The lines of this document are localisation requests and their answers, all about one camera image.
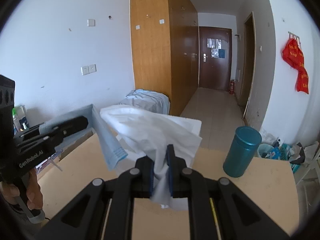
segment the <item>wooden wardrobe door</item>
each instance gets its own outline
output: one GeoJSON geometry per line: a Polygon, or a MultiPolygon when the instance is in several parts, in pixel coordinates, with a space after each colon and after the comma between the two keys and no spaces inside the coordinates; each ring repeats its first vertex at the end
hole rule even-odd
{"type": "Polygon", "coordinates": [[[199,76],[199,36],[198,36],[198,13],[193,7],[192,22],[192,61],[191,61],[191,96],[198,88],[199,76]]]}
{"type": "Polygon", "coordinates": [[[130,0],[130,21],[135,88],[172,100],[168,0],[130,0]]]}
{"type": "Polygon", "coordinates": [[[172,80],[172,115],[180,115],[185,107],[185,80],[187,78],[184,55],[184,12],[182,0],[169,1],[170,40],[171,40],[171,80],[172,80]]]}

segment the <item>human hand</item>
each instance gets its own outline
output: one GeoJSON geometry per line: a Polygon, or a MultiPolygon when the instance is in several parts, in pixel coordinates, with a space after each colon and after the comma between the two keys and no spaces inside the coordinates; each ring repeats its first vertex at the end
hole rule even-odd
{"type": "MultiPolygon", "coordinates": [[[[16,205],[14,197],[20,195],[19,189],[14,184],[7,184],[4,181],[0,182],[0,192],[3,195],[4,199],[12,204],[16,205]]],[[[27,197],[28,203],[27,206],[30,210],[33,209],[42,209],[43,207],[43,196],[40,191],[40,185],[37,181],[36,168],[29,171],[29,185],[27,187],[27,197]]]]}

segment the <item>wall outlet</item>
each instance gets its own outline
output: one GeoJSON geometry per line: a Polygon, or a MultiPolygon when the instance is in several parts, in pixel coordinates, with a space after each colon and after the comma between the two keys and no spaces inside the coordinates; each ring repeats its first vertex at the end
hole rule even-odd
{"type": "Polygon", "coordinates": [[[89,73],[96,72],[97,68],[95,64],[89,65],[89,73]]]}
{"type": "Polygon", "coordinates": [[[89,74],[89,66],[82,67],[81,68],[81,73],[82,73],[83,76],[89,74]]]}
{"type": "Polygon", "coordinates": [[[95,19],[88,19],[88,26],[89,27],[94,27],[95,25],[96,25],[95,19]]]}

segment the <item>wooden door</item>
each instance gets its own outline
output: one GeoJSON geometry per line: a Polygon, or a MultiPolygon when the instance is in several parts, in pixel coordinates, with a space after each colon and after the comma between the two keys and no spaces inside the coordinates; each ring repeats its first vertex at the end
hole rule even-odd
{"type": "Polygon", "coordinates": [[[231,29],[200,27],[199,34],[199,87],[228,91],[232,58],[231,29]],[[210,45],[208,45],[208,39],[212,39],[210,45]]]}
{"type": "Polygon", "coordinates": [[[244,68],[242,76],[242,85],[238,104],[246,107],[253,78],[254,59],[255,59],[255,33],[253,26],[253,17],[244,23],[244,68]]]}

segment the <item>white wall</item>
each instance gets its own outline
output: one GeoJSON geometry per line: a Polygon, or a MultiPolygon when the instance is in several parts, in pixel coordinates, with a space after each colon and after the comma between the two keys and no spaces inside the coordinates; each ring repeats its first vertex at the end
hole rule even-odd
{"type": "Polygon", "coordinates": [[[219,27],[232,30],[232,62],[231,62],[231,78],[236,78],[236,65],[237,65],[237,24],[236,16],[219,14],[219,13],[198,13],[199,26],[205,27],[219,27]]]}
{"type": "Polygon", "coordinates": [[[272,89],[276,39],[275,28],[269,0],[244,0],[237,14],[237,30],[241,34],[238,41],[237,68],[240,70],[239,82],[236,82],[235,91],[239,98],[243,66],[244,66],[244,23],[253,12],[256,33],[256,60],[253,76],[252,92],[246,114],[250,126],[260,130],[265,117],[272,89]]]}
{"type": "Polygon", "coordinates": [[[270,3],[276,32],[276,67],[261,132],[280,137],[286,143],[294,143],[299,139],[297,134],[307,112],[311,94],[295,90],[298,71],[284,62],[281,52],[288,41],[288,31],[300,36],[305,68],[309,76],[309,89],[312,88],[314,48],[311,25],[313,23],[299,0],[270,0],[270,3]]]}
{"type": "Polygon", "coordinates": [[[320,132],[320,34],[318,28],[314,25],[311,28],[313,38],[314,71],[312,87],[309,89],[309,103],[303,118],[302,124],[298,130],[296,141],[302,145],[310,145],[318,139],[320,132]]]}
{"type": "Polygon", "coordinates": [[[23,0],[0,35],[0,73],[31,125],[118,103],[134,89],[129,0],[23,0]],[[88,64],[97,72],[82,76],[88,64]]]}

